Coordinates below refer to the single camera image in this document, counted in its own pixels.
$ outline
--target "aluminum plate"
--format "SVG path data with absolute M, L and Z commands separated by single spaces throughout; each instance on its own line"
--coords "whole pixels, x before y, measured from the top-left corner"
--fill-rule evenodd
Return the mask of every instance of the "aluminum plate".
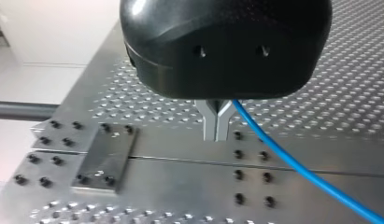
M 235 168 L 195 162 L 129 160 L 118 194 L 73 191 L 85 155 L 36 152 L 16 171 L 28 181 L 7 183 L 0 198 L 0 223 L 366 223 L 292 171 Z M 50 162 L 61 157 L 64 165 Z M 272 181 L 263 182 L 263 173 Z M 52 181 L 40 186 L 44 176 Z M 322 175 L 384 215 L 384 178 Z M 242 204 L 235 195 L 244 196 Z M 275 200 L 266 206 L 265 198 Z

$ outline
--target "metal plate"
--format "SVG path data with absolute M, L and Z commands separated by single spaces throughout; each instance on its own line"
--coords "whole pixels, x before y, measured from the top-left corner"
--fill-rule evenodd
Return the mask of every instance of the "metal plate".
M 75 176 L 72 186 L 76 189 L 115 192 L 126 169 L 137 129 L 130 132 L 123 125 L 108 125 L 97 132 L 89 153 Z
M 226 223 L 226 218 L 234 223 L 365 223 L 291 171 L 242 168 L 244 178 L 236 180 L 235 168 L 229 166 L 129 160 L 127 178 L 114 197 L 69 188 L 84 156 L 36 155 L 41 163 L 24 161 L 16 172 L 28 182 L 6 185 L 0 199 L 0 223 L 198 223 L 207 217 L 212 223 Z M 53 156 L 60 156 L 65 164 L 51 164 Z M 264 172 L 272 175 L 272 182 L 263 182 Z M 41 176 L 52 180 L 50 188 L 38 184 Z M 384 178 L 322 177 L 384 215 Z M 235 203 L 237 193 L 244 195 L 244 204 Z M 267 196 L 275 199 L 275 207 L 265 206 Z

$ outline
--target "black robot head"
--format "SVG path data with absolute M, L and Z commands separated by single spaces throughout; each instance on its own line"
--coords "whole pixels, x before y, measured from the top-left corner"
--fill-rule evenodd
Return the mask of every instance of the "black robot head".
M 329 34 L 330 0 L 122 0 L 140 80 L 182 99 L 268 99 L 310 79 Z

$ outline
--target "bolt head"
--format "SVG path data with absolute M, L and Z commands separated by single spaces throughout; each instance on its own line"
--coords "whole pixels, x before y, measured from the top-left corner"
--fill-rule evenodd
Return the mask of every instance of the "bolt head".
M 40 159 L 35 154 L 29 154 L 27 158 L 31 163 L 38 163 L 40 161 Z
M 124 129 L 125 129 L 125 131 L 126 131 L 128 134 L 133 133 L 133 131 L 134 131 L 133 126 L 131 126 L 131 125 L 125 125 L 125 126 L 124 126 Z
M 115 177 L 111 176 L 111 175 L 107 175 L 104 177 L 104 182 L 108 185 L 108 186 L 113 186 L 116 182 L 116 179 Z
M 89 177 L 85 175 L 77 175 L 76 179 L 78 180 L 79 184 L 85 185 L 89 181 Z
M 63 163 L 63 159 L 61 159 L 58 156 L 54 156 L 51 158 L 51 162 L 54 163 L 55 165 L 61 165 Z
M 241 150 L 235 150 L 234 152 L 235 158 L 241 160 L 244 158 L 244 153 Z
M 15 175 L 14 180 L 19 185 L 23 185 L 26 182 L 26 178 L 23 175 Z
M 74 142 L 70 138 L 64 138 L 63 143 L 66 147 L 72 147 Z
M 267 196 L 264 198 L 264 205 L 269 208 L 273 208 L 276 205 L 276 200 L 273 197 Z
M 238 205 L 242 205 L 245 202 L 245 197 L 242 193 L 237 193 L 235 195 L 235 203 Z
M 83 128 L 83 125 L 81 125 L 81 123 L 79 123 L 77 121 L 72 122 L 72 126 L 74 129 L 77 129 L 77 130 L 80 130 Z
M 48 145 L 49 142 L 50 142 L 50 140 L 49 140 L 48 137 L 39 137 L 39 141 L 40 141 L 40 143 L 43 144 L 43 145 Z
M 270 173 L 263 173 L 263 181 L 265 183 L 270 183 L 273 180 L 273 176 Z
M 261 158 L 261 161 L 268 161 L 269 159 L 269 155 L 266 151 L 261 151 L 259 157 Z
M 109 133 L 110 132 L 110 126 L 108 124 L 106 124 L 106 123 L 102 123 L 100 128 L 101 128 L 101 130 L 104 133 Z
M 242 133 L 240 131 L 234 131 L 233 135 L 235 136 L 235 140 L 241 140 L 242 139 Z
M 40 186 L 42 186 L 44 188 L 48 188 L 52 184 L 51 180 L 49 180 L 47 177 L 41 177 L 39 179 L 39 183 L 40 183 Z
M 52 128 L 55 128 L 55 129 L 61 128 L 61 124 L 57 120 L 51 120 L 50 125 Z
M 244 173 L 241 170 L 235 170 L 234 175 L 236 180 L 244 179 Z

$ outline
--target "blue tube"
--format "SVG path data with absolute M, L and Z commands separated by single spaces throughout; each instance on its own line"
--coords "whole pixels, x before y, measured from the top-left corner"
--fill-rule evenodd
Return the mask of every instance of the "blue tube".
M 359 214 L 361 217 L 366 218 L 368 221 L 377 224 L 384 224 L 384 217 L 381 217 L 379 214 L 369 210 L 364 207 L 362 204 L 350 198 L 347 194 L 341 190 L 335 188 L 319 176 L 315 175 L 299 161 L 297 161 L 293 156 L 291 156 L 287 151 L 285 151 L 276 141 L 274 141 L 270 136 L 268 136 L 261 127 L 252 119 L 249 113 L 245 108 L 237 101 L 233 100 L 235 108 L 238 110 L 238 113 L 241 117 L 247 121 L 250 128 L 256 132 L 256 134 L 264 141 L 282 160 L 284 160 L 290 167 L 292 167 L 297 173 L 306 178 L 311 183 L 315 184 L 317 187 L 321 188 L 323 191 L 330 194 L 332 197 L 337 199 L 339 202 L 343 203 L 354 212 Z

